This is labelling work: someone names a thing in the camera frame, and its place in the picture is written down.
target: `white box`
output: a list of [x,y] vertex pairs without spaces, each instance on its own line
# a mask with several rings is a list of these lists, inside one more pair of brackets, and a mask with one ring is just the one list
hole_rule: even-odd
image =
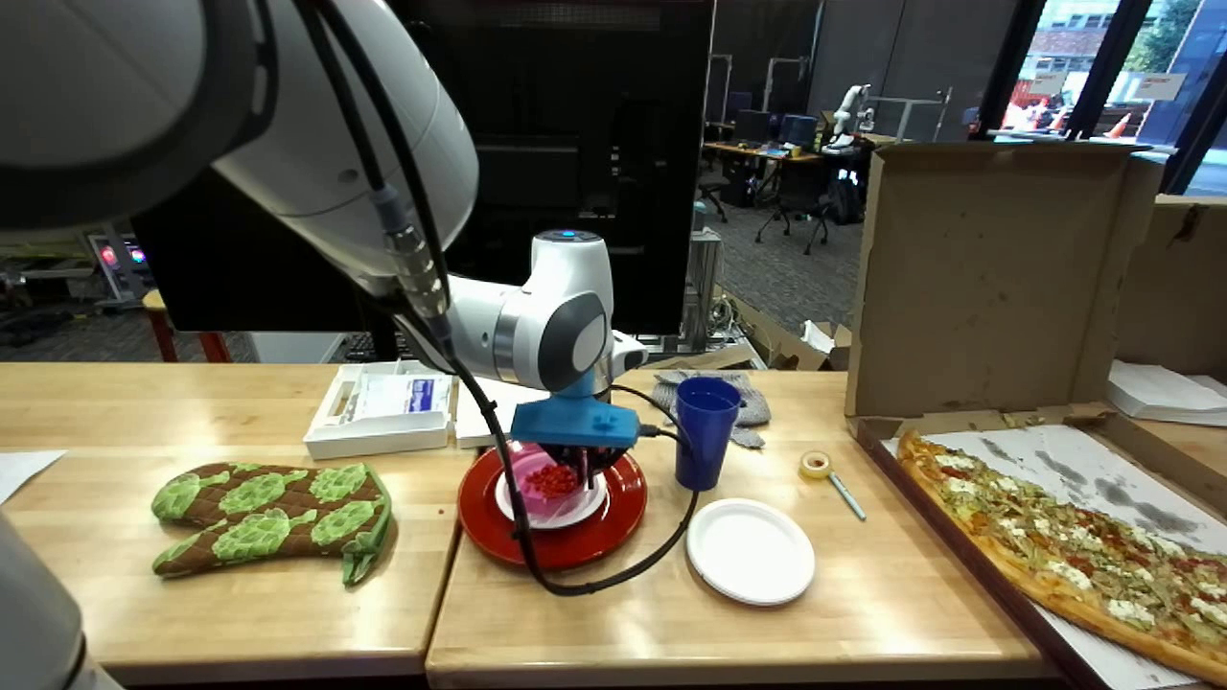
[[452,375],[419,362],[342,366],[307,427],[307,454],[335,462],[443,449],[452,388]]

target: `desk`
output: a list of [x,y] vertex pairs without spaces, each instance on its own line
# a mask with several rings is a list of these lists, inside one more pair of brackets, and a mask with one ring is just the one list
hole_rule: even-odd
[[[754,388],[774,416],[762,431],[768,454],[728,449],[719,489],[701,501],[745,495],[797,517],[815,549],[815,584],[802,601],[786,611],[733,605],[693,579],[682,549],[604,595],[553,600],[460,537],[427,659],[430,682],[1044,679],[1040,650],[845,431],[848,375],[754,371]],[[811,449],[837,462],[871,523],[855,523],[831,489],[797,478],[797,457]],[[643,531],[609,558],[613,563],[581,567],[581,579],[653,554],[687,505],[671,478],[671,443],[639,443],[634,457],[649,477]]]
[[745,142],[701,142],[701,149],[719,159],[758,159],[758,161],[791,159],[783,145],[745,145]]
[[[754,371],[774,412],[768,454],[733,449],[719,490],[701,499],[762,499],[802,523],[822,572],[791,611],[717,600],[682,554],[618,590],[553,600],[468,540],[457,549],[468,462],[452,449],[370,462],[393,495],[397,540],[359,590],[344,595],[324,561],[153,579],[167,537],[145,501],[160,478],[204,462],[307,462],[300,439],[328,375],[324,366],[0,366],[0,449],[66,449],[2,514],[75,595],[91,657],[122,682],[411,679],[427,666],[437,687],[811,687],[1035,682],[1048,671],[848,439],[845,371]],[[1223,467],[1223,439],[1186,431],[1164,443]],[[868,526],[837,490],[797,483],[793,462],[811,449],[841,464]],[[657,549],[687,501],[668,443],[639,443],[634,457],[649,473],[649,523],[594,572]]]
[[335,561],[160,584],[174,544],[153,490],[206,462],[307,462],[335,370],[314,366],[2,366],[0,449],[66,449],[2,514],[66,579],[94,662],[117,682],[422,674],[452,540],[460,454],[370,462],[393,554],[359,590]]
[[1202,431],[1202,427],[1172,427],[1172,421],[1140,421],[1149,439],[1182,454],[1182,464],[1162,464],[1149,473],[1162,473],[1171,483],[1177,483],[1186,495],[1200,499],[1208,512],[1215,512],[1227,523],[1227,431]]

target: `pizza box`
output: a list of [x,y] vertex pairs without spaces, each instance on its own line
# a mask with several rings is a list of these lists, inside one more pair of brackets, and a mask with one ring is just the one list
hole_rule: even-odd
[[1177,371],[1227,371],[1227,202],[1156,196],[1132,253],[1117,356]]
[[[1125,340],[1125,285],[1156,220],[1156,178],[1162,167],[1126,145],[877,145],[848,370],[848,427],[857,446],[1061,674],[1104,687],[1155,687],[1162,671],[1126,653],[1104,657],[1104,639],[1077,639],[1012,590],[892,464],[892,439],[900,427],[916,434],[1068,431],[1077,443],[1110,449],[1098,467],[1075,464],[1075,473],[1098,473],[1094,489],[1117,489],[1125,473],[1145,467],[1132,477],[1145,483],[1141,495],[1164,490],[1162,505],[1172,514],[1208,512],[1190,499],[1208,477],[1186,473],[1192,464],[1182,449],[1107,402],[1107,370]],[[1215,512],[1208,523],[1223,526],[1223,490],[1200,495]]]

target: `computer monitor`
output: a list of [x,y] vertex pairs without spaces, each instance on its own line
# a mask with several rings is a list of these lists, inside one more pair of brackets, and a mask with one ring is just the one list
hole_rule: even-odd
[[448,268],[520,285],[540,232],[613,256],[613,326],[677,335],[709,0],[391,0],[479,145]]
[[[534,234],[580,228],[613,256],[613,326],[677,335],[701,138],[709,0],[393,0],[479,149],[448,273],[520,285]],[[137,214],[179,330],[388,330],[354,288],[218,174]]]
[[811,114],[783,114],[778,118],[778,142],[791,142],[797,149],[811,149],[815,118]]
[[745,145],[778,142],[778,118],[770,112],[741,112],[733,138]]

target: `wall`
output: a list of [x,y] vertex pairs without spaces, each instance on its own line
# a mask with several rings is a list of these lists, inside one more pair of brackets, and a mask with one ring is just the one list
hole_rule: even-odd
[[751,103],[751,112],[762,109],[770,57],[808,57],[815,7],[822,0],[717,0],[712,54],[733,54],[728,118],[735,103]]
[[[815,11],[815,72],[808,109],[841,109],[848,85],[874,95],[930,99],[953,89],[938,138],[962,138],[962,112],[976,103],[1004,41],[1012,0],[823,0]],[[935,112],[911,112],[909,136],[930,136]]]

